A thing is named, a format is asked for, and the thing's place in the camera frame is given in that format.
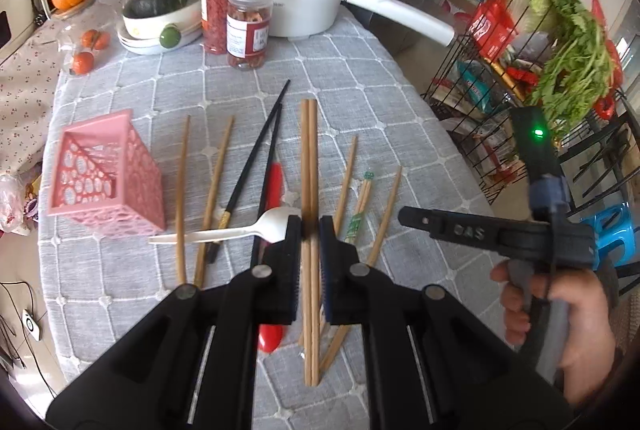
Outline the person's right hand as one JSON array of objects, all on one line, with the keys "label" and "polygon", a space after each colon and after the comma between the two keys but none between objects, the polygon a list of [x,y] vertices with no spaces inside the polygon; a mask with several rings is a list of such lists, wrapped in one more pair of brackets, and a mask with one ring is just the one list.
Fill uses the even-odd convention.
[{"label": "person's right hand", "polygon": [[[490,279],[504,285],[500,303],[504,307],[506,342],[520,346],[532,327],[524,311],[523,291],[509,282],[506,261],[491,270]],[[570,331],[560,369],[565,398],[570,405],[581,406],[603,387],[615,361],[616,342],[603,285],[590,270],[569,270],[559,272],[553,280],[544,275],[533,276],[530,290],[538,298],[563,300],[570,306]]]}]

